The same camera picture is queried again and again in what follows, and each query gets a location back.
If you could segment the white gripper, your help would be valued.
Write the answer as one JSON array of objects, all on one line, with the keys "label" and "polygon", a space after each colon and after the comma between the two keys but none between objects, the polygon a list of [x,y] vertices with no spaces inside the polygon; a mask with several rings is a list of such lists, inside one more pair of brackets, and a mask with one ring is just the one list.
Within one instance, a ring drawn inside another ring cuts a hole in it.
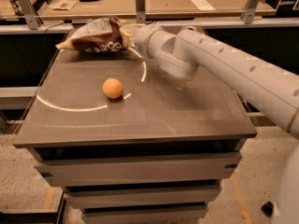
[{"label": "white gripper", "polygon": [[135,48],[147,58],[157,58],[164,43],[164,29],[143,23],[128,23],[120,27],[122,44]]}]

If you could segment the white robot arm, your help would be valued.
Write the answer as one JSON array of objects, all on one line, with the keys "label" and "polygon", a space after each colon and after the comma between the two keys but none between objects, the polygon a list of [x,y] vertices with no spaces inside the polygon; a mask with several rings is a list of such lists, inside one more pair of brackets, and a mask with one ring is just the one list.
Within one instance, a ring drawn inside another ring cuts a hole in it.
[{"label": "white robot arm", "polygon": [[299,139],[299,76],[231,47],[191,27],[177,34],[155,24],[126,24],[123,45],[157,60],[182,81],[194,79],[200,66],[216,75],[278,127]]}]

